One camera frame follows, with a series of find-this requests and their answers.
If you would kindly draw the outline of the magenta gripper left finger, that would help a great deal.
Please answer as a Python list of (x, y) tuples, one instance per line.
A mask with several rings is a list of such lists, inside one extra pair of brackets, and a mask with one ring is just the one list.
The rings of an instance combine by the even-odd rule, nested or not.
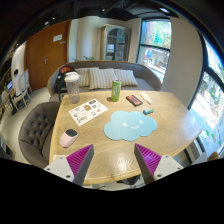
[(67, 157), (59, 156), (44, 170), (82, 186), (93, 155), (93, 145), (88, 145)]

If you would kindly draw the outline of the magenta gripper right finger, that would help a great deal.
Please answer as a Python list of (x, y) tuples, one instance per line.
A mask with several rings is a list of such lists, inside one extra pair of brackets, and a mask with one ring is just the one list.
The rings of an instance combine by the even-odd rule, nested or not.
[(161, 156), (140, 144), (135, 144), (134, 154), (146, 184), (182, 169), (182, 166), (169, 155)]

